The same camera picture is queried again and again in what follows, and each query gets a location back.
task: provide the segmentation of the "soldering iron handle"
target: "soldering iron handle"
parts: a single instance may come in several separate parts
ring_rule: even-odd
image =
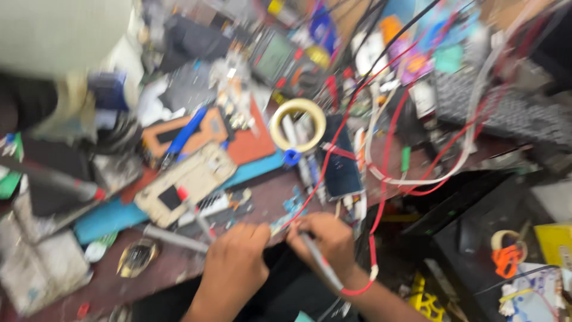
[[[318,246],[314,243],[314,241],[310,238],[310,236],[301,231],[300,238],[310,250],[312,257],[320,267],[322,273],[324,273],[326,279],[332,284],[332,286],[338,291],[341,292],[341,289],[344,288],[344,285],[341,283],[340,279],[337,277],[336,272],[333,271],[332,266],[325,260],[324,256],[318,249]]]
[[[181,152],[185,143],[189,140],[190,136],[194,133],[197,129],[198,125],[201,124],[202,119],[206,115],[207,108],[205,106],[201,106],[198,108],[197,112],[194,114],[193,118],[185,125],[184,128],[181,129],[181,132],[177,134],[177,137],[171,142],[169,148],[166,151],[168,153],[179,153]]]
[[[74,195],[81,201],[103,200],[106,197],[106,192],[95,182],[82,181],[40,164],[26,161],[20,163],[14,158],[0,156],[0,166],[26,174],[30,181]]]

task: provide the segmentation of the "smartphone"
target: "smartphone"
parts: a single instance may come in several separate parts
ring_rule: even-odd
[[[319,144],[331,143],[333,136],[341,125],[343,115],[331,115],[326,117],[325,133]],[[337,137],[335,146],[346,151],[353,152],[352,142],[349,139],[348,128],[344,127]],[[318,154],[322,162],[325,160],[327,151],[319,148]],[[328,166],[325,169],[324,183],[330,196],[330,200],[343,198],[346,195],[360,194],[364,191],[358,164],[345,156],[330,154]]]

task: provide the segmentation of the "multimeter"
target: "multimeter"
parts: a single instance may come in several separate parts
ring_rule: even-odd
[[[329,76],[302,48],[270,28],[259,34],[248,61],[257,78],[290,97],[314,99]]]

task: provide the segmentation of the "purple package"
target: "purple package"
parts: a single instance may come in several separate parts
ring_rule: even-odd
[[[379,23],[379,28],[382,31],[384,42],[387,44],[387,42],[395,36],[402,26],[403,24],[399,21],[399,18],[396,15],[391,15],[382,20]],[[397,57],[410,46],[411,42],[409,41],[409,33],[405,32],[389,48],[389,57],[391,59]],[[394,61],[391,64],[391,68],[397,71],[403,59],[406,60],[405,70],[401,76],[401,82],[403,85],[407,85],[417,78],[429,73],[434,67],[433,62],[430,59],[428,60],[425,54],[418,51],[416,47],[413,47],[399,59]]]

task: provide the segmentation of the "tape roll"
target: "tape roll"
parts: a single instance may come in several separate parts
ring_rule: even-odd
[[[512,239],[514,239],[515,241],[521,236],[519,233],[513,231],[513,230],[499,230],[498,232],[496,232],[494,235],[492,235],[491,237],[491,248],[492,250],[500,250],[503,249],[504,247],[502,246],[502,240],[505,236],[508,236]],[[522,251],[522,256],[520,256],[518,258],[518,263],[522,263],[525,261],[526,256],[528,256],[529,254],[529,250],[526,246],[526,243],[521,242],[519,243],[521,247],[521,251]]]
[[[314,123],[314,137],[305,144],[299,144],[295,147],[292,147],[290,142],[285,139],[282,134],[280,133],[280,123],[282,122],[282,118],[288,113],[294,112],[302,112],[308,113],[310,115],[310,119]],[[286,103],[282,104],[276,113],[270,119],[270,137],[276,143],[276,145],[286,151],[290,148],[294,150],[305,153],[310,149],[314,148],[322,136],[325,133],[325,114],[321,110],[321,108],[311,100],[307,99],[293,99],[287,101]]]

